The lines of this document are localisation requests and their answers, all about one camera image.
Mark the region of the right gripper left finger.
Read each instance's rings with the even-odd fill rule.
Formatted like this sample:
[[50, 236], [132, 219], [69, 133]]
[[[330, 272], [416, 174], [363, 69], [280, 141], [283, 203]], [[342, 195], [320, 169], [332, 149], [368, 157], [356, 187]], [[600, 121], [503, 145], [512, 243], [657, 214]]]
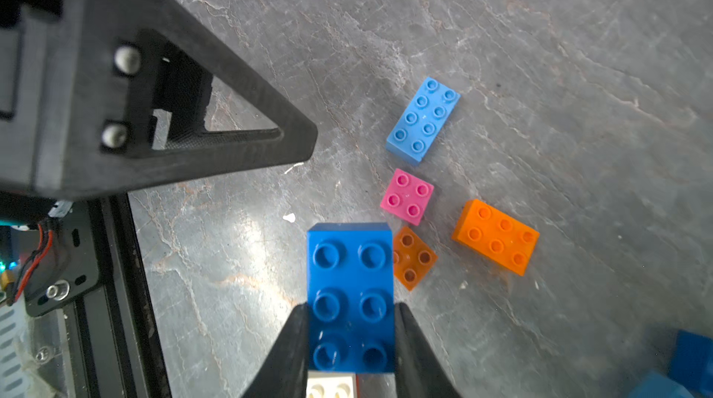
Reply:
[[293, 308], [243, 398], [306, 397], [309, 317], [306, 303]]

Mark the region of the white rectangular brick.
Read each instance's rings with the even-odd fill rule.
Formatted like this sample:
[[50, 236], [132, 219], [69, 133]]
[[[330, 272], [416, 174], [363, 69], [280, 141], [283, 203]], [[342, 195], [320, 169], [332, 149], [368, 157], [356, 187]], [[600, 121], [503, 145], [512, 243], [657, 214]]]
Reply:
[[353, 373], [310, 370], [307, 398], [358, 398], [358, 379]]

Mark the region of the blue rectangular brick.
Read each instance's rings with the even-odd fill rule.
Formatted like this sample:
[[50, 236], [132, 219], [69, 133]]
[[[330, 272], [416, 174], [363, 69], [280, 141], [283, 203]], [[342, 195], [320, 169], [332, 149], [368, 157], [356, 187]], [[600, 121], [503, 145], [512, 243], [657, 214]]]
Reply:
[[306, 233], [309, 367], [395, 371], [393, 232], [387, 223], [321, 223]]

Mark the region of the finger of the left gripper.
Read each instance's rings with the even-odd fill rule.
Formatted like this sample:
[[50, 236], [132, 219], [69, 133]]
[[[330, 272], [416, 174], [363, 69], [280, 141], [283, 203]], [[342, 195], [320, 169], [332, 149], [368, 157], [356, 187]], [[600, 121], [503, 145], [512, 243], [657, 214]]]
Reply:
[[176, 0], [83, 0], [83, 93], [86, 192], [304, 162], [318, 138]]

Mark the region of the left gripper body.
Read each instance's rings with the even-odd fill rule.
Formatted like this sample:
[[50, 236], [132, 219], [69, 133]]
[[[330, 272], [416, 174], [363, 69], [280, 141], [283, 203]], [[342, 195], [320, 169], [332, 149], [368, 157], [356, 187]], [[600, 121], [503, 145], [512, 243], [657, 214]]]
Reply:
[[139, 186], [139, 0], [1, 0], [1, 188]]

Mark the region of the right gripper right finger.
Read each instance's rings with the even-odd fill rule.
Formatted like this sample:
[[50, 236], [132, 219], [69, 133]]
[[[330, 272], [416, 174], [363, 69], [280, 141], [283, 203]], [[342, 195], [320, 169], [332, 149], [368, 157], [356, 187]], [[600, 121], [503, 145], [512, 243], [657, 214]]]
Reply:
[[395, 305], [395, 389], [398, 398], [460, 397], [406, 303]]

